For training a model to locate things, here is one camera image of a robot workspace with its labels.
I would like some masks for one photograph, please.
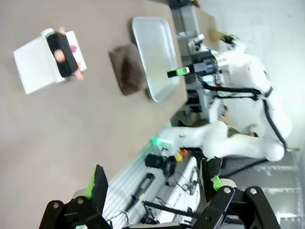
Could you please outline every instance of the silver tray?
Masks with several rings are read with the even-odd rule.
[[[179,77],[168,78],[167,72],[178,67],[170,27],[157,17],[136,17],[132,30],[145,70],[151,98],[163,101],[178,85]]]

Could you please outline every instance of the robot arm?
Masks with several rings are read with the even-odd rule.
[[[285,114],[279,96],[272,89],[267,79],[264,65],[255,57],[242,52],[227,51],[221,54],[214,53],[217,67],[226,72],[224,85],[226,91],[241,90],[257,91],[259,99],[263,101],[261,119],[265,125],[263,137],[234,135],[227,137],[227,126],[222,122],[215,122],[202,127],[166,127],[159,137],[175,142],[178,147],[200,147],[208,158],[225,157],[231,155],[247,156],[252,158],[266,158],[270,161],[280,160],[285,152],[285,138],[289,136],[292,124]],[[200,69],[205,73],[206,59],[189,66],[191,72]]]

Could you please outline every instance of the brown fuzzy cloth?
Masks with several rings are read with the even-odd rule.
[[[109,53],[118,85],[124,95],[147,88],[139,51],[135,44],[117,47]]]

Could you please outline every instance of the bolt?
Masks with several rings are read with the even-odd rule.
[[[252,188],[252,189],[250,189],[250,193],[255,195],[257,193],[257,191],[254,188]]]
[[[77,203],[78,203],[78,204],[82,204],[83,202],[84,202],[84,201],[82,200],[82,198],[78,198],[78,199],[77,199]]]
[[[228,194],[228,193],[231,192],[231,190],[230,190],[228,187],[225,187],[225,188],[224,188],[224,192],[225,192],[226,194]]]
[[[59,203],[55,202],[55,203],[53,204],[53,208],[58,208],[58,207],[59,207]]]

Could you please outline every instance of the table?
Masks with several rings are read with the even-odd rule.
[[[184,80],[157,104],[145,92],[122,95],[108,52],[132,41],[131,19],[165,18],[168,6],[143,0],[4,0],[0,4],[1,226],[38,228],[46,204],[67,202],[88,185],[96,164],[113,178],[186,101]],[[13,51],[46,28],[76,33],[84,81],[23,91]]]

